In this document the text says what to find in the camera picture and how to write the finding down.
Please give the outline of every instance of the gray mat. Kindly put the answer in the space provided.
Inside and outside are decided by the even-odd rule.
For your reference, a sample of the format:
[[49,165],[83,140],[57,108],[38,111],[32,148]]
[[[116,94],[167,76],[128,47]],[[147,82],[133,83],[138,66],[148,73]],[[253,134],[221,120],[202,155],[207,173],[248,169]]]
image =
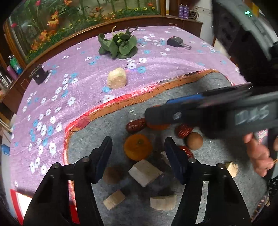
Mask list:
[[[154,150],[147,160],[163,171],[163,175],[154,182],[141,187],[129,174],[128,170],[136,163],[126,157],[123,144],[129,134],[125,126],[130,120],[143,117],[146,108],[164,104],[168,99],[196,94],[209,89],[230,86],[230,83],[220,73],[211,73],[197,82],[167,90],[143,103],[135,104],[120,109],[114,113],[98,118],[88,124],[83,130],[71,136],[68,156],[69,163],[74,163],[83,156],[88,156],[92,149],[99,147],[105,136],[113,140],[113,150],[108,166],[121,165],[125,172],[124,179],[116,185],[107,185],[102,179],[98,184],[92,185],[97,206],[104,225],[171,225],[175,216],[184,186],[174,178],[171,168],[161,159],[160,152],[166,137],[171,136],[176,144],[183,145],[183,140],[174,135],[175,125],[165,131],[151,131],[148,128],[142,131],[153,143]],[[238,175],[234,178],[251,214],[256,208],[257,202],[264,195],[266,185],[254,171],[246,154],[245,146],[238,139],[210,140],[204,137],[203,147],[193,152],[196,159],[201,163],[215,166],[219,162],[233,161],[239,165]],[[201,206],[197,223],[204,216],[206,195],[205,188],[208,183],[203,184]],[[107,210],[102,201],[117,189],[125,194],[126,199],[112,210]],[[177,194],[177,205],[172,211],[158,211],[150,207],[150,197],[160,195]]]

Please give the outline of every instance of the finger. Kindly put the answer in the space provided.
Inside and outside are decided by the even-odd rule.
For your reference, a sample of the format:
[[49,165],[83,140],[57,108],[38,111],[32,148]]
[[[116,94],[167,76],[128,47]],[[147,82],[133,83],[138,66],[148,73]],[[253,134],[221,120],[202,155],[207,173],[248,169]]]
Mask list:
[[251,159],[254,169],[269,170],[274,166],[274,161],[272,158],[261,159]]
[[255,172],[259,174],[261,177],[264,177],[267,175],[267,170],[266,169],[259,169],[259,168],[254,168]]
[[259,144],[255,139],[251,139],[247,143],[247,154],[252,159],[267,159],[270,152],[266,146]]
[[248,143],[253,137],[253,133],[248,133],[243,137],[243,142],[246,144]]

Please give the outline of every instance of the wooden block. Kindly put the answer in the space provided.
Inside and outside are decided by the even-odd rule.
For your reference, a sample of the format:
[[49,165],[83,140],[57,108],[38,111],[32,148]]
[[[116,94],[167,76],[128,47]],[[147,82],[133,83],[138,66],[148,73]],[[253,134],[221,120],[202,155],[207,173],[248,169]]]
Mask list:
[[236,177],[237,172],[239,170],[239,166],[237,164],[234,164],[233,162],[226,163],[225,164],[227,170],[229,171],[230,175],[232,177]]
[[161,156],[162,156],[162,159],[164,160],[164,162],[165,162],[168,166],[171,167],[170,162],[169,162],[169,159],[168,159],[167,154],[166,154],[166,151],[161,152]]
[[146,187],[153,182],[162,172],[150,164],[147,160],[142,159],[137,162],[128,172],[142,187]]
[[173,210],[177,203],[176,195],[157,196],[150,198],[151,207],[156,210]]
[[125,199],[125,195],[120,191],[114,192],[106,200],[103,201],[103,204],[107,209],[112,209],[115,206],[119,205]]

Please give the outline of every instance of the plastic bottle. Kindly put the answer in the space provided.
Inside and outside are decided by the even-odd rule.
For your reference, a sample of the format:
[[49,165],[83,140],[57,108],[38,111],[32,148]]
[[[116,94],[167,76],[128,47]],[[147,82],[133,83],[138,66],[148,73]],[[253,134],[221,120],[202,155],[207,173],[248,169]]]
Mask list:
[[17,59],[14,57],[14,55],[9,56],[10,65],[13,67],[13,69],[16,71],[16,73],[19,75],[23,72],[22,68],[19,66],[19,63]]
[[188,7],[188,5],[186,5],[184,7],[183,18],[188,19],[188,16],[189,16],[189,7]]
[[183,18],[183,12],[184,12],[184,5],[180,4],[180,6],[178,8],[178,17],[179,18]]

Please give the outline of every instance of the purple tablecloth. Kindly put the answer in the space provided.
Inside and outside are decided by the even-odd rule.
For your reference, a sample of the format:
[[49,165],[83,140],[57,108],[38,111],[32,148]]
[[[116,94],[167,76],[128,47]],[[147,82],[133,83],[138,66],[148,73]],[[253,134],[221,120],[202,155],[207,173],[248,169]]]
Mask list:
[[[48,78],[28,86],[13,126],[10,151],[12,188],[34,193],[49,167],[63,163],[66,126],[90,109],[113,98],[176,76],[216,69],[242,84],[238,68],[198,37],[177,27],[143,27],[133,33],[138,53],[131,59],[100,56],[97,37],[78,43],[45,62]],[[178,36],[191,50],[167,45]],[[106,87],[110,71],[126,69],[125,87]]]

